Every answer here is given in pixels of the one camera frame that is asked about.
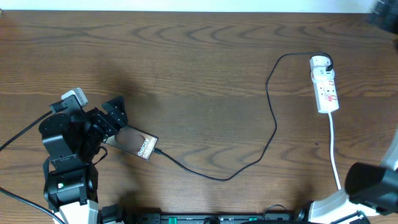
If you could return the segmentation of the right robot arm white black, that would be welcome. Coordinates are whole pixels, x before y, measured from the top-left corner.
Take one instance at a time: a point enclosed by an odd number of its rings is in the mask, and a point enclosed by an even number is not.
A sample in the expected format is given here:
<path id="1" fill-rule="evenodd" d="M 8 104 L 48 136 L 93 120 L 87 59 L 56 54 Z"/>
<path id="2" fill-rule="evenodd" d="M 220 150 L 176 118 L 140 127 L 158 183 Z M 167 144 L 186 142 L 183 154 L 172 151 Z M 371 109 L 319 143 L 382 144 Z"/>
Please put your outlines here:
<path id="1" fill-rule="evenodd" d="M 310 59 L 317 107 L 331 115 L 338 109 L 334 94 L 332 60 L 324 56 Z M 353 164 L 343 185 L 329 197 L 309 203 L 294 221 L 302 223 L 368 223 L 368 218 L 397 213 L 397 138 L 394 137 L 379 166 Z"/>

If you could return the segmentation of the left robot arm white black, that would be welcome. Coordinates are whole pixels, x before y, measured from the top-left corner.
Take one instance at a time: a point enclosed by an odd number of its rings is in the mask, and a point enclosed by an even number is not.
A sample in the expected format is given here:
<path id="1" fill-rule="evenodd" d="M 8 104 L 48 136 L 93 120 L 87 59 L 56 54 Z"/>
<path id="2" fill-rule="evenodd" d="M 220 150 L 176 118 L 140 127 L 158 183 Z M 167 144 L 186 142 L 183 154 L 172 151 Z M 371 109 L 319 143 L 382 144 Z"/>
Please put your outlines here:
<path id="1" fill-rule="evenodd" d="M 83 110 L 76 95 L 50 105 L 39 132 L 49 154 L 44 163 L 44 198 L 57 223 L 98 223 L 98 171 L 93 162 L 102 143 L 127 125 L 123 97 Z"/>

